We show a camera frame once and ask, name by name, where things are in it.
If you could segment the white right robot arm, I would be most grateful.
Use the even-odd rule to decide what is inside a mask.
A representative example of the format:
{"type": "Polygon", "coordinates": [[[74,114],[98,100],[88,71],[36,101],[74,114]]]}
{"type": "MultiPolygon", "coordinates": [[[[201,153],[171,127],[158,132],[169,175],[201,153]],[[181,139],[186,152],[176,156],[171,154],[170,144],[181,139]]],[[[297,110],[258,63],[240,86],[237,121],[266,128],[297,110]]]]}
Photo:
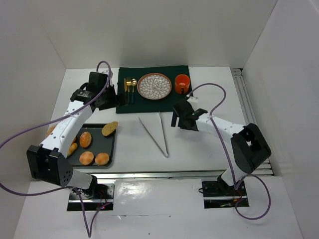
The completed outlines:
{"type": "Polygon", "coordinates": [[[234,162],[217,178],[217,188],[225,193],[264,163],[271,150],[257,125],[232,123],[204,109],[195,109],[193,99],[183,99],[173,106],[171,126],[178,122],[181,129],[205,132],[232,146],[234,162]]]}

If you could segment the sesame bun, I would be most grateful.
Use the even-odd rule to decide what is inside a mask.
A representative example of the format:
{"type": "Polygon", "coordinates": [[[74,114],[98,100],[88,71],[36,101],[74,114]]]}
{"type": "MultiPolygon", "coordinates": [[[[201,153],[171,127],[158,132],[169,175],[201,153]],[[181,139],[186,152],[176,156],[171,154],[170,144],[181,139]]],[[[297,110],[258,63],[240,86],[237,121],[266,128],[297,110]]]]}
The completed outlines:
{"type": "Polygon", "coordinates": [[[90,146],[91,142],[92,142],[92,136],[90,132],[87,132],[87,131],[83,132],[79,139],[80,146],[82,148],[87,148],[90,146]]]}

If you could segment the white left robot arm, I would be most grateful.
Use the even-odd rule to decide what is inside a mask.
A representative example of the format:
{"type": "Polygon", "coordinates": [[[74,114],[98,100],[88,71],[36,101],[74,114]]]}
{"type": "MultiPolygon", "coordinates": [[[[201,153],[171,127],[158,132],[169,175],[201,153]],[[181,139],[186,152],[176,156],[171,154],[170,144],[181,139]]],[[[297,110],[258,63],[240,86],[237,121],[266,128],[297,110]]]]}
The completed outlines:
{"type": "Polygon", "coordinates": [[[79,189],[89,197],[103,189],[95,176],[75,170],[67,161],[67,153],[95,109],[106,110],[125,103],[123,94],[116,95],[111,78],[112,72],[91,72],[89,81],[72,94],[68,108],[55,129],[40,145],[28,148],[26,155],[32,178],[79,189]]]}

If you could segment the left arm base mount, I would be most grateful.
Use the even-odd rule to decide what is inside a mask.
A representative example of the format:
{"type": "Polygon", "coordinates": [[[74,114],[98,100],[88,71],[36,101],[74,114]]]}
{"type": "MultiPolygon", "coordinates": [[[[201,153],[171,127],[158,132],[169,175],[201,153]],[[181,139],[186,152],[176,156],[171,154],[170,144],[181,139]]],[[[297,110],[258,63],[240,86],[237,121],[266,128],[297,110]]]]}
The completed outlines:
{"type": "Polygon", "coordinates": [[[100,190],[94,195],[85,194],[81,189],[78,193],[73,190],[69,194],[67,211],[79,212],[82,210],[81,201],[83,201],[84,210],[92,212],[100,209],[101,211],[112,211],[114,206],[115,181],[104,181],[100,190]]]}

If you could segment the steel serving tongs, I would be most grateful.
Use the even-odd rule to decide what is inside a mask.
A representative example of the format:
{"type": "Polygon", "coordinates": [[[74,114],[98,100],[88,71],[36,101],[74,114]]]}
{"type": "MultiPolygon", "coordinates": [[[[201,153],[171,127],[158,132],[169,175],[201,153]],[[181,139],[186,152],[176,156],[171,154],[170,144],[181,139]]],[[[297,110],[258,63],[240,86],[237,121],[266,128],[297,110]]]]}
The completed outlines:
{"type": "Polygon", "coordinates": [[[144,129],[146,130],[146,132],[148,133],[148,135],[157,145],[162,155],[165,158],[168,158],[169,153],[167,150],[164,127],[160,112],[153,113],[150,115],[139,116],[138,119],[144,127],[144,129]]]}

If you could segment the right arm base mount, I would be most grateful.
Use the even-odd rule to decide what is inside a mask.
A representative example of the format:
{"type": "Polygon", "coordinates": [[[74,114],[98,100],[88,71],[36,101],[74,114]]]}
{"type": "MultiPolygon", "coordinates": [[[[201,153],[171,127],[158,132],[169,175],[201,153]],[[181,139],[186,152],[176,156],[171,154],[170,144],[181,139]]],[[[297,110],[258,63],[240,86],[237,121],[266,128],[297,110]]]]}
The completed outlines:
{"type": "Polygon", "coordinates": [[[205,209],[248,207],[248,197],[245,183],[242,182],[239,189],[234,188],[222,192],[217,187],[217,181],[202,181],[202,187],[198,192],[203,195],[205,209]]]}

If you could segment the seeded bread slice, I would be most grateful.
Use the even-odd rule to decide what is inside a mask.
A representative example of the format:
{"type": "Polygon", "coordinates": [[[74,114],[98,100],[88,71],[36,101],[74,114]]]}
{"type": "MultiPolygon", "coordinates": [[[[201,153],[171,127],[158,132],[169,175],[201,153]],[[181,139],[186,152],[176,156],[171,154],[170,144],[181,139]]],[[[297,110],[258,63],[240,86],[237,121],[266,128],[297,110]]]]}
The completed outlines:
{"type": "Polygon", "coordinates": [[[111,123],[104,125],[104,127],[102,128],[102,135],[109,136],[116,130],[117,126],[118,126],[117,121],[113,121],[111,123]]]}

